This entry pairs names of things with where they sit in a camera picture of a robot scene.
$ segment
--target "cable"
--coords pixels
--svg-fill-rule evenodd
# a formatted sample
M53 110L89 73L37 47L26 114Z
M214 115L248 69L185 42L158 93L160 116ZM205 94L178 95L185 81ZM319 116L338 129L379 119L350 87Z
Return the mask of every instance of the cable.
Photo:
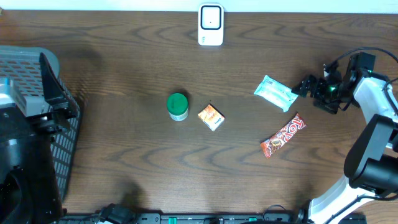
M388 90L389 90L388 85L390 85L391 83L393 83L393 82L395 82L397 80L398 80L398 78L390 80L390 81L386 82L386 84L384 84L384 87L383 87L383 92L384 92L384 94L385 94L385 96L387 98L387 101L392 106L392 109L394 110L394 113L396 115L398 115L398 108L396 107L395 103L392 101L392 98L390 97L390 94L388 93Z
M341 107L339 106L340 110L346 111L346 110L348 109L349 105L351 104L351 102L352 102L352 99L349 100L349 102L344 106L344 108L341 108Z
M328 64L326 66L326 68L329 68L333 63L337 62L338 60L344 58L345 56L347 56L347 55L349 55L349 54L351 54L353 52L359 51L359 50L378 50L378 51L381 51L381 52L384 52L384 53L390 55L398 63L398 58L393 53L391 53L388 50L384 50L384 49L381 49L379 47L358 47L356 49L347 51L344 54L340 55L338 58L336 58L336 60L334 60L332 63Z
M286 208L284 208L284 207L281 206L281 205L271 205L271 206L268 207L268 208L264 211L264 213L262 214L262 219L263 219L263 220L265 220L265 215L266 215L266 213L268 212L268 210L270 210L271 208L274 208L274 207L283 208L283 209L286 211Z
M86 218L82 218L82 219L79 221L78 224L80 224L81 221L91 220L92 218L96 218L96 217L98 217L98 215L92 215L92 216L88 216L88 217L86 217Z
M397 200L398 199L398 194L392 196L392 197L388 197L388 198L380 198L380 197L373 197L373 196L367 196L367 195L363 195L363 196L359 196L357 197L355 200L353 200L351 203L349 203L347 206L345 206L343 209L341 209L340 211L338 211L336 214L332 215L326 222L325 224L329 224L332 220L334 220L336 217L338 217L339 215L341 215L343 212L347 211L347 209L351 208L353 205L355 205L356 203L360 202L362 199L373 199L373 200L379 200L379 201L384 201L384 202L390 202L393 200Z

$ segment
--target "white wall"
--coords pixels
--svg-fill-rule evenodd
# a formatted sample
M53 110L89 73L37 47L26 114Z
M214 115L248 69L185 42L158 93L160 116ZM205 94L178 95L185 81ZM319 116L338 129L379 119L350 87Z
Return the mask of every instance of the white wall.
M0 0L3 9L197 11L203 0ZM398 0L219 0L228 12L398 13Z

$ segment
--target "small jar with green lid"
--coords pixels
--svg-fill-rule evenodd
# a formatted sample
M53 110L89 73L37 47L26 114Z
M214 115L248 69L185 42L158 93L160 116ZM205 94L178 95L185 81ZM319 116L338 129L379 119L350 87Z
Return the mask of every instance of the small jar with green lid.
M167 99L167 110L174 121L183 121L188 116L188 100L181 93L173 93Z

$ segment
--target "green lid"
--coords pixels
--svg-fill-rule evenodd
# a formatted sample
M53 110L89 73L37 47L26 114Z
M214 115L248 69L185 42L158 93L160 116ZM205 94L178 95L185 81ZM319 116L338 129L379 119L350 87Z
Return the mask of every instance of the green lid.
M188 109L187 97L181 93L174 93L167 99L167 110L175 116L184 114Z

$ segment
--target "white label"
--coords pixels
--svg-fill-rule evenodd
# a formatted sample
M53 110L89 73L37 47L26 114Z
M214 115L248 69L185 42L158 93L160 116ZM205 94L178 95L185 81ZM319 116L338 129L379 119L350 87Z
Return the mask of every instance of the white label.
M181 115L174 115L174 114L171 114L170 112L169 112L169 115L174 121L183 121L183 120L185 120L185 118L187 118L188 111L189 111L189 108L187 108L186 112Z

